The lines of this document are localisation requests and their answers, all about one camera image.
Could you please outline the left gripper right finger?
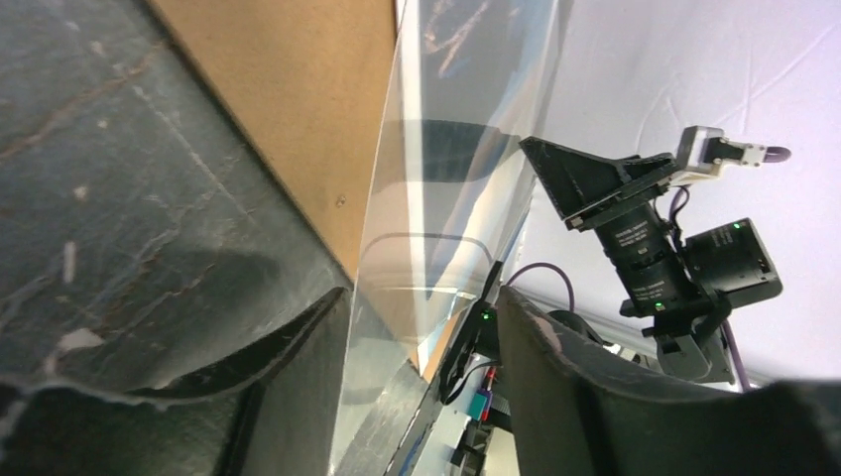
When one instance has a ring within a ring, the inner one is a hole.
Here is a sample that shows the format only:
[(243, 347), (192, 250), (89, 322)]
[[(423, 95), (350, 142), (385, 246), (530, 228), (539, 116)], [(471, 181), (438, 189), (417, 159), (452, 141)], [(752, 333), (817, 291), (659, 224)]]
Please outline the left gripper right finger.
[(840, 386), (747, 393), (624, 360), (502, 288), (497, 324), (524, 475), (836, 475)]

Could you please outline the brown cardboard backing board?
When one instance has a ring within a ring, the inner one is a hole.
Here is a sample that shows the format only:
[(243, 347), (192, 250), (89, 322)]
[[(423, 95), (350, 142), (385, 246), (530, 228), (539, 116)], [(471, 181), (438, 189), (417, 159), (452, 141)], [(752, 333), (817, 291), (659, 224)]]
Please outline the brown cardboard backing board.
[(201, 77), (413, 363), (430, 326), (409, 269), (392, 1), (156, 1)]

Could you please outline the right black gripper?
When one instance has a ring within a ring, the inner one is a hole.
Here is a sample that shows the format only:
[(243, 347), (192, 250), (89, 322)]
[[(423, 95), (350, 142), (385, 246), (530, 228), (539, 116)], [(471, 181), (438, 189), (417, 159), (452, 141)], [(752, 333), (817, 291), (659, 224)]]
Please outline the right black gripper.
[(673, 154), (607, 159), (537, 137), (520, 148), (566, 228), (595, 229), (628, 295), (621, 315), (698, 316), (712, 309), (648, 204), (677, 172)]

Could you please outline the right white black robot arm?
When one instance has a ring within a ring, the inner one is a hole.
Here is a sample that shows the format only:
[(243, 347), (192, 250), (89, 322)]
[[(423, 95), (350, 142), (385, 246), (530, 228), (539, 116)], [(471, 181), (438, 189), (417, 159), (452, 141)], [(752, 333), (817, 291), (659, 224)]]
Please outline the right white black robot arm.
[(652, 320), (661, 369), (694, 383), (735, 383), (726, 322), (739, 307), (777, 297), (780, 276), (752, 220), (685, 236), (679, 206), (660, 216), (656, 199), (688, 193), (728, 166), (757, 168), (787, 149), (734, 142), (717, 128), (686, 128), (674, 153), (607, 159), (529, 137), (521, 150), (564, 225), (593, 232), (627, 292), (623, 316)]

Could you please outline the clear plastic sheet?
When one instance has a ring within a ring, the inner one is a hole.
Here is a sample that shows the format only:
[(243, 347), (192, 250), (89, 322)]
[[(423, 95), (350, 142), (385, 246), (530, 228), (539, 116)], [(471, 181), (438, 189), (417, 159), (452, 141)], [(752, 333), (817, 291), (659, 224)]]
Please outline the clear plastic sheet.
[(354, 277), (328, 471), (380, 474), (455, 328), (510, 256), (567, 1), (408, 1)]

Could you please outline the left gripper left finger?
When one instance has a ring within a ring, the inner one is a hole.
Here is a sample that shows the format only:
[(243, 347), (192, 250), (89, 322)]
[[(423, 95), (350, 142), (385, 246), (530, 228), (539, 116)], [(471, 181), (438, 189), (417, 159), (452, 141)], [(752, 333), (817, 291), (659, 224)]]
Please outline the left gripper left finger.
[(324, 475), (349, 292), (161, 389), (1, 388), (5, 475)]

